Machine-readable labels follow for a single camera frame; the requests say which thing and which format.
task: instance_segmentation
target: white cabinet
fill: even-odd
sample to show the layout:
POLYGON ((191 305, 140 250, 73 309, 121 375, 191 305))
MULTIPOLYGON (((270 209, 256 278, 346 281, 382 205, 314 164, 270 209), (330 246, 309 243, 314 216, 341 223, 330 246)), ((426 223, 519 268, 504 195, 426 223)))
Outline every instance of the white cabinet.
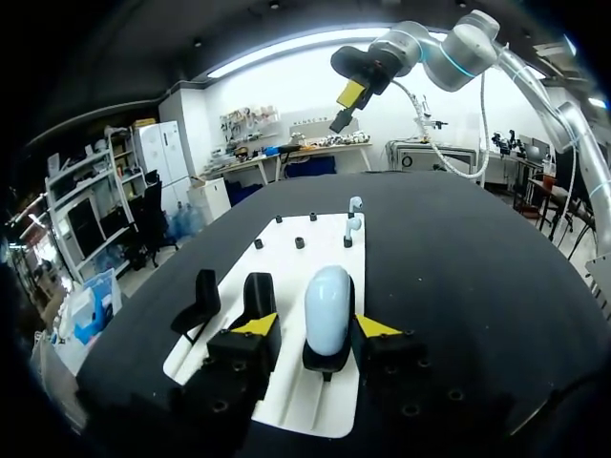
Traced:
POLYGON ((165 183, 174 183, 188 176, 182 145, 180 144, 179 124, 176 121, 170 121, 158 125, 165 161, 170 174, 170 180, 165 183))
POLYGON ((159 125, 140 127, 137 130, 136 140, 140 163, 146 172, 157 170, 163 186, 171 183, 172 178, 163 152, 159 125))
POLYGON ((203 186, 189 189, 189 201, 201 210, 206 224, 210 224, 231 208, 222 178, 206 181, 203 186))
POLYGON ((187 166, 176 121, 153 124, 136 130, 137 154, 145 172, 157 170, 161 180, 161 208, 168 215, 187 202, 190 186, 187 166))

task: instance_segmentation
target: white shelving unit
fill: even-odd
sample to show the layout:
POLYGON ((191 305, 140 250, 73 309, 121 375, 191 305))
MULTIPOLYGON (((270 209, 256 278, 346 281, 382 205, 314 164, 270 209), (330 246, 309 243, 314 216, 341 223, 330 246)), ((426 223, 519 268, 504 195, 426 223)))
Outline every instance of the white shelving unit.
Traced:
MULTIPOLYGON (((83 282, 85 280, 83 278, 83 269, 85 268, 85 266, 92 262, 95 257, 98 256, 105 248, 116 242, 120 238, 120 236, 125 234, 129 230, 129 225, 134 222, 134 217, 132 216, 128 200, 125 196, 123 185, 129 181, 132 181, 133 179, 137 179, 138 177, 141 177, 142 180, 144 180, 141 169, 139 173, 133 176, 121 178, 118 175, 115 157, 113 155, 112 135, 109 135, 107 137, 107 143, 108 148, 106 151, 87 156, 85 159, 60 171, 57 175, 53 177, 47 177, 45 179, 45 185, 47 188, 46 198, 49 207, 49 216, 52 221, 53 230, 56 234, 57 244, 59 246, 60 251, 62 252, 63 258, 66 261, 69 270, 71 271, 71 274, 77 281, 80 282, 83 282), (72 189, 72 191, 68 192, 67 194, 61 197, 56 196, 57 183, 62 180, 71 179, 77 172, 82 171, 86 167, 94 167, 94 165, 97 165, 100 161, 106 162, 106 167, 103 168, 101 171, 98 171, 97 175, 79 181, 74 187, 74 189, 72 189), (123 212, 127 219, 125 226, 117 230, 109 237, 106 237, 100 224, 100 215, 95 204, 94 193, 94 187, 99 183, 102 183, 104 179, 109 180, 111 186, 114 184, 114 186, 116 187, 116 194, 118 195, 118 204, 123 208, 123 212), (69 212, 76 205, 80 204, 85 200, 89 200, 92 204, 95 221, 97 223, 97 227, 100 231, 103 241, 91 254, 86 257, 83 255, 82 250, 78 245, 78 241, 76 241, 76 248, 80 254, 80 259, 75 259, 71 255, 70 250, 68 249, 68 245, 65 239, 66 234, 62 234, 62 231, 60 230, 60 222, 66 220, 69 227, 69 233, 72 233, 74 235, 74 230, 72 228, 72 224, 70 222, 70 218, 68 218, 68 215, 69 212)), ((133 148, 131 152, 126 149, 126 152, 123 153, 123 155, 127 156, 132 152, 133 148)), ((116 272, 120 273, 128 267, 129 262, 125 261, 116 269, 116 272)))
POLYGON ((131 168, 137 167, 139 169, 139 172, 133 174, 133 175, 129 175, 129 176, 123 176, 121 178, 121 183, 123 186, 127 185, 128 183, 132 183, 132 189, 135 190, 134 191, 134 195, 139 196, 140 194, 142 194, 144 192, 144 189, 146 188, 146 183, 144 181, 144 173, 142 172, 142 168, 140 167, 140 164, 138 162, 138 158, 137 158, 137 154, 136 154, 136 148, 134 145, 134 131, 132 128, 129 129, 129 131, 125 134, 125 137, 122 138, 123 139, 123 149, 124 151, 121 153, 118 153, 115 155, 115 153, 113 152, 113 161, 115 163, 115 169, 116 169, 116 163, 120 162, 122 165, 127 165, 131 168))

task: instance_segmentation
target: yellow triangle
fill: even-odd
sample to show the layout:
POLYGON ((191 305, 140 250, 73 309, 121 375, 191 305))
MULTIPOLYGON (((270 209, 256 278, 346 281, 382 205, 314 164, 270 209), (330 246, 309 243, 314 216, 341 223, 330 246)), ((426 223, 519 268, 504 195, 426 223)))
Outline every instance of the yellow triangle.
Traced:
POLYGON ((378 337, 382 334, 386 334, 388 336, 392 336, 395 334, 403 334, 401 331, 396 329, 392 329, 391 327, 380 324, 379 322, 375 322, 371 318, 367 318, 365 315, 356 315, 356 319, 365 334, 365 337, 378 337))
POLYGON ((231 332, 251 332, 260 336, 266 336, 277 316, 278 314, 276 312, 271 313, 266 317, 259 318, 258 320, 251 320, 244 326, 236 327, 235 329, 232 329, 231 332))

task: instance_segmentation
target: blue bin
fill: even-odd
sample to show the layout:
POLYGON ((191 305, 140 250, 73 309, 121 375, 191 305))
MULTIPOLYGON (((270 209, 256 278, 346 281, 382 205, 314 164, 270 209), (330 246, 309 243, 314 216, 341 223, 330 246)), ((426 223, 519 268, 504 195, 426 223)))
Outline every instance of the blue bin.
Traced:
POLYGON ((94 292, 95 316, 92 322, 84 327, 75 324, 74 336, 83 342, 83 344, 87 344, 93 336, 100 333, 104 327, 106 327, 108 321, 113 317, 112 312, 115 305, 113 304, 113 307, 109 306, 109 310, 104 310, 104 305, 102 303, 104 298, 110 295, 112 302, 117 300, 120 301, 120 292, 114 291, 114 288, 118 290, 115 281, 115 269, 109 269, 106 272, 97 274, 95 277, 88 279, 83 284, 83 288, 92 288, 94 292))

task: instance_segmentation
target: ceiling light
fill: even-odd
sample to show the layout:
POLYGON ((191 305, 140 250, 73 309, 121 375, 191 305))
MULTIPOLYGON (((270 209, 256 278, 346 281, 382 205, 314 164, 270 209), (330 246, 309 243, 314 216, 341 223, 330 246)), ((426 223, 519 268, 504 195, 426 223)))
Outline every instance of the ceiling light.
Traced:
POLYGON ((531 71, 531 73, 533 74, 533 76, 536 79, 545 79, 545 78, 547 78, 547 76, 545 76, 543 73, 541 73, 539 70, 537 70, 534 67, 528 67, 528 70, 531 71))
POLYGON ((573 42, 571 40, 569 40, 569 37, 564 35, 564 39, 566 40, 566 44, 569 45, 569 50, 571 51, 572 55, 576 55, 577 54, 577 48, 575 47, 575 45, 573 44, 573 42))
POLYGON ((45 226, 42 222, 40 222, 40 219, 38 219, 36 215, 33 215, 32 213, 30 213, 28 216, 30 217, 32 221, 34 221, 35 224, 38 224, 43 229, 47 229, 47 226, 45 226))
POLYGON ((282 43, 268 46, 262 50, 254 51, 250 54, 240 57, 226 65, 214 70, 208 74, 209 78, 220 78, 226 74, 230 74, 235 70, 241 69, 247 65, 253 64, 260 60, 266 59, 269 56, 280 52, 297 50, 306 46, 322 45, 332 43, 334 41, 344 40, 363 40, 370 39, 371 41, 378 36, 389 31, 387 28, 370 28, 370 29, 343 29, 340 31, 324 31, 322 33, 314 33, 312 35, 294 38, 282 43))
POLYGON ((600 100, 599 98, 590 97, 588 98, 588 101, 595 107, 604 108, 604 109, 607 108, 607 104, 604 102, 604 100, 600 100))

